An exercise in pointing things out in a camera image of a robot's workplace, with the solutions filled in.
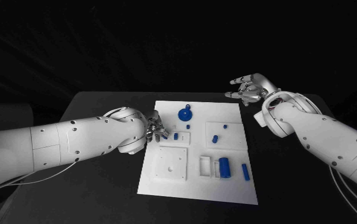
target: black table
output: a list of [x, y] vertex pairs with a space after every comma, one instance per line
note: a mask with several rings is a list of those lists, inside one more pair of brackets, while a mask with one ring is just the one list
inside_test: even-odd
[[[332, 116], [322, 99], [305, 95]], [[155, 100], [239, 103], [259, 205], [138, 195], [145, 150], [118, 150], [88, 159], [49, 180], [23, 185], [3, 223], [239, 223], [240, 221], [344, 221], [354, 213], [340, 196], [328, 166], [305, 151], [296, 135], [275, 136], [245, 107], [220, 93], [80, 92], [60, 121], [103, 115], [122, 106], [141, 112]], [[40, 180], [67, 165], [36, 172]]]

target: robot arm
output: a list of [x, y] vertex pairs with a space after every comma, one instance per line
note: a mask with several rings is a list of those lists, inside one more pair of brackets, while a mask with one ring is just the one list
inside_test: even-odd
[[155, 136], [168, 137], [158, 112], [122, 107], [102, 117], [0, 131], [0, 183], [27, 173], [82, 161], [116, 147], [135, 154]]
[[242, 99], [245, 106], [265, 99], [255, 115], [260, 126], [279, 137], [295, 132], [305, 150], [357, 182], [357, 130], [322, 115], [304, 95], [281, 91], [260, 74], [230, 81], [239, 83], [239, 91], [226, 96]]

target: robotic hand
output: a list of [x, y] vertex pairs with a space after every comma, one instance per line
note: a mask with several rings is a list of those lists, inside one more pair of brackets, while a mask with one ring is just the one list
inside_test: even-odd
[[122, 107], [92, 117], [0, 131], [0, 183], [39, 170], [75, 163], [118, 148], [135, 154], [168, 137], [157, 110], [144, 115]]
[[259, 73], [232, 80], [230, 84], [240, 86], [226, 96], [242, 99], [245, 106], [263, 98], [262, 111], [255, 114], [260, 126], [268, 126], [279, 137], [295, 132], [308, 152], [357, 182], [357, 130], [322, 115], [304, 95], [281, 91]]

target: black backdrop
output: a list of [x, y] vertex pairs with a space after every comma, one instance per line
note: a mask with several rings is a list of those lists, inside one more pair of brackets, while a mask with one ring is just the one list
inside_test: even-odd
[[37, 124], [79, 91], [224, 93], [259, 72], [357, 127], [355, 0], [0, 1], [0, 101]]

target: small blue part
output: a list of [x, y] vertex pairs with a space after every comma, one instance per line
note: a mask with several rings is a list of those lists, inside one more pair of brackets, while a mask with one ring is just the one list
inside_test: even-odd
[[245, 180], [249, 181], [250, 178], [249, 178], [249, 173], [247, 173], [247, 166], [246, 166], [246, 164], [242, 164], [242, 169], [243, 169], [243, 177], [245, 177]]
[[187, 122], [191, 120], [191, 111], [190, 111], [191, 106], [187, 104], [186, 108], [178, 111], [178, 118], [181, 121]]
[[217, 136], [216, 136], [216, 135], [213, 136], [211, 142], [213, 142], [213, 143], [217, 143]]
[[227, 179], [227, 178], [230, 178], [229, 159], [220, 158], [217, 161], [219, 161], [220, 177]]

